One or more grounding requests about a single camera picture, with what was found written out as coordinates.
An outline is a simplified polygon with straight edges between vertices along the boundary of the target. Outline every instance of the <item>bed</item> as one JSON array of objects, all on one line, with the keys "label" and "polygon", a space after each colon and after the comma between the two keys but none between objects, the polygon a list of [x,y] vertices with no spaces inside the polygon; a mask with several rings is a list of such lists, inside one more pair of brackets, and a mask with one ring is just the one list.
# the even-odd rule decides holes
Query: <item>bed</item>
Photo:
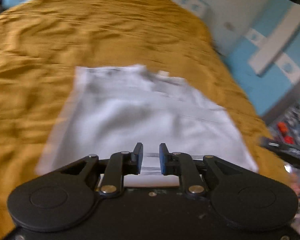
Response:
[{"label": "bed", "polygon": [[34,168],[70,91],[75,66],[144,64],[224,106],[262,175],[288,184],[283,162],[257,146],[265,124],[213,50],[205,24],[170,0],[31,0],[0,14],[0,238],[9,193]]}]

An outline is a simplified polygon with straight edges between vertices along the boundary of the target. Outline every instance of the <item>metal bolt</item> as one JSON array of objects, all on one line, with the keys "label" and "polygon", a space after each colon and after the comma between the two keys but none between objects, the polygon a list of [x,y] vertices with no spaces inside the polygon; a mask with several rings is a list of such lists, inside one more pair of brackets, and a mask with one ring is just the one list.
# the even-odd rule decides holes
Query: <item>metal bolt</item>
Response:
[{"label": "metal bolt", "polygon": [[22,235],[16,235],[15,240],[25,240]]},{"label": "metal bolt", "polygon": [[153,191],[149,192],[149,196],[150,196],[150,197],[155,197],[156,195],[157,195],[157,193],[155,193],[155,192],[153,192]]},{"label": "metal bolt", "polygon": [[101,187],[101,191],[106,194],[113,193],[117,190],[117,188],[113,185],[104,185]]},{"label": "metal bolt", "polygon": [[204,191],[204,187],[200,185],[192,185],[189,187],[189,191],[194,194],[199,194]]}]

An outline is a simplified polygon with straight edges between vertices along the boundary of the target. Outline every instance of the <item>folded white fabric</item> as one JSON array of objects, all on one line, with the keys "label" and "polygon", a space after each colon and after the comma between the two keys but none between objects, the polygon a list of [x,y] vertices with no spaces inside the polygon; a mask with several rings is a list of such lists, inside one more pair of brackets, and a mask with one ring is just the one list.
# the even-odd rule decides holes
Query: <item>folded white fabric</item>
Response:
[{"label": "folded white fabric", "polygon": [[78,67],[74,90],[60,114],[37,166],[45,174],[89,154],[108,159],[144,146],[141,174],[126,186],[175,186],[160,175],[159,145],[195,159],[215,155],[251,171],[258,167],[221,106],[186,80],[153,74],[143,65]]}]

